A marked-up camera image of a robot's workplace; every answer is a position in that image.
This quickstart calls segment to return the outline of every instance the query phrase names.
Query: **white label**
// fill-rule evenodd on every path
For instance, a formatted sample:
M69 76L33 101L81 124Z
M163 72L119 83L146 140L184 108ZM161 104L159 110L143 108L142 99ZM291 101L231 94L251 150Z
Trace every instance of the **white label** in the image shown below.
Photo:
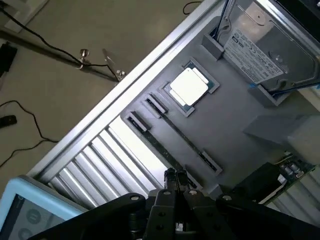
M224 54L255 84L284 74L267 55L237 28L234 29L224 45L224 50Z

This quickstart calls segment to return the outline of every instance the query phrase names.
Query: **gray floor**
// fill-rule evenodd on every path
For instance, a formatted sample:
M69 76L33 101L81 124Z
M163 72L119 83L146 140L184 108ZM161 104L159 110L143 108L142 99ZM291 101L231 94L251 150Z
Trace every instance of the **gray floor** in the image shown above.
M49 0L28 27L73 55L89 49L92 63L104 63L101 49L106 48L118 56L123 67L132 69L185 18L182 8L187 2ZM27 32L21 34L34 38ZM114 87L105 79L22 48L2 81L0 104L18 100L36 115L42 133L57 140ZM33 118L15 103L0 109L0 116L11 114L17 116L18 124L0 130L0 163L13 150L40 140ZM0 169L0 193L10 178L27 173L53 146L43 143L17 153Z

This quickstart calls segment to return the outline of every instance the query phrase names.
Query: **metal rod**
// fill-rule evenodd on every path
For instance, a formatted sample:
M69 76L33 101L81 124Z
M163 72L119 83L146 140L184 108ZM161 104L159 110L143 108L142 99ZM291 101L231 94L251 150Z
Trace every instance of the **metal rod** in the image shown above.
M58 62L70 65L74 68L80 67L80 64L78 62L76 62L75 60L71 59L69 56L62 55L60 52L58 52L54 49L51 49L48 46L41 45L33 40L23 38L20 35L18 35L17 33L13 32L11 30L5 29L3 27L0 28L0 38L6 40L8 42L17 44L17 45L24 47L26 49L29 49L35 53L47 56L48 58L54 59ZM115 82L115 83L119 82L115 76L113 76L109 73L100 71L100 70L93 68L91 66L84 65L80 69L80 71L85 72L85 73L89 73L89 74L93 74L93 75L96 75L96 76L104 78L104 79L108 79L108 80Z

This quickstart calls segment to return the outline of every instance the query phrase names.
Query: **tablet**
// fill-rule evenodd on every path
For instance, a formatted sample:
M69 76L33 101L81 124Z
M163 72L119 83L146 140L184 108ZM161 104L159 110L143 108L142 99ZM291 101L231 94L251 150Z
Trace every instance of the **tablet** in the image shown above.
M0 201L0 240L26 240L85 211L28 176L13 178Z

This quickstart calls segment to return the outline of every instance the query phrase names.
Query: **tablet screen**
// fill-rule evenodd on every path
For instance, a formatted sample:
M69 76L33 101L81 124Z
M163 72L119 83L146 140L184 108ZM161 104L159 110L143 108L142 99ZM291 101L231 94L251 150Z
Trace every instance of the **tablet screen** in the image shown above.
M0 232L0 240L26 240L64 220L16 195Z

